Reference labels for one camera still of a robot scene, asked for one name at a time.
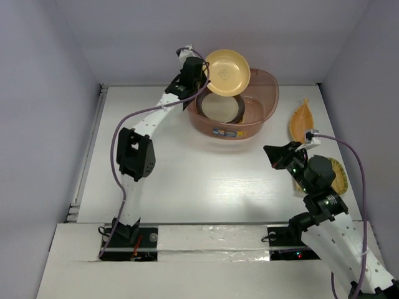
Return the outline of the round yellow plastic plate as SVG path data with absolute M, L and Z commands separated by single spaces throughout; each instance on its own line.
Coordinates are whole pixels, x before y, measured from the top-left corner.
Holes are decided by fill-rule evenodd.
M 210 71 L 207 88 L 211 92 L 222 97 L 233 97 L 249 85 L 251 70 L 240 53 L 219 49 L 208 54 L 206 62 L 209 63 Z

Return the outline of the leaf shaped yellow dish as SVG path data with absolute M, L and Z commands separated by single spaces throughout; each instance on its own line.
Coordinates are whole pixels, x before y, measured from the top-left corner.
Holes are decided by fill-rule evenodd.
M 289 122 L 292 139 L 300 143 L 305 143 L 305 132 L 314 129 L 314 119 L 308 103 L 309 99 L 305 98 L 303 104 L 295 110 Z

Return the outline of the dark rimmed beige plate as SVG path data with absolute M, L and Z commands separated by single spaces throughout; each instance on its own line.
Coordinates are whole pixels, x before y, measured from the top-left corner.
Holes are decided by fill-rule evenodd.
M 240 95 L 222 97 L 205 93 L 196 99 L 197 112 L 210 120 L 220 123 L 240 123 L 245 112 L 245 103 Z

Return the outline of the rectangular woven bamboo tray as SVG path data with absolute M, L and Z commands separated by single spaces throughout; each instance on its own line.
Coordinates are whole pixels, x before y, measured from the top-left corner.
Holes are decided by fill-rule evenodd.
M 333 158 L 314 155 L 307 162 L 304 171 L 306 180 L 310 183 L 310 190 L 302 190 L 296 182 L 297 189 L 306 194 L 326 191 L 329 187 L 338 194 L 344 194 L 348 189 L 348 181 L 343 166 Z

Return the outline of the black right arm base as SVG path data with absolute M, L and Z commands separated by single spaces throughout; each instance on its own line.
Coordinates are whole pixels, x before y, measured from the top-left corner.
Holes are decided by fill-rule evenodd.
M 302 241 L 302 233 L 315 222 L 308 212 L 291 218 L 288 225 L 269 226 L 261 242 L 269 244 L 272 261 L 319 260 L 319 256 Z

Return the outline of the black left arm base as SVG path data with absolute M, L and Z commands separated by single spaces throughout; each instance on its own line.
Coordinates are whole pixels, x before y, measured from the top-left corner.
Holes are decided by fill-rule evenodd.
M 158 260 L 158 228 L 139 227 L 133 231 L 131 239 L 126 239 L 116 230 L 106 246 L 111 227 L 100 226 L 102 236 L 99 259 L 107 262 L 156 262 Z

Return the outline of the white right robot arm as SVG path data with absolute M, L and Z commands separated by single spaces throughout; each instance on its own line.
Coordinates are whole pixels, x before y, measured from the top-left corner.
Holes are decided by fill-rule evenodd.
M 332 272 L 349 298 L 398 298 L 398 280 L 380 263 L 335 192 L 335 172 L 323 156 L 309 157 L 300 142 L 263 147 L 271 166 L 286 170 L 305 192 L 306 212 L 289 220 L 287 237 L 304 243 Z

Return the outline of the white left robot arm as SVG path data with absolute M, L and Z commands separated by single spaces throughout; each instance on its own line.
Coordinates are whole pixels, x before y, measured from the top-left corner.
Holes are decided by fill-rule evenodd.
M 112 137 L 112 174 L 122 190 L 122 205 L 112 221 L 109 239 L 116 237 L 125 246 L 139 236 L 140 199 L 143 179 L 155 167 L 153 140 L 156 131 L 181 113 L 209 82 L 208 66 L 201 57 L 185 59 L 180 74 L 165 89 L 156 106 L 131 113 L 119 122 Z

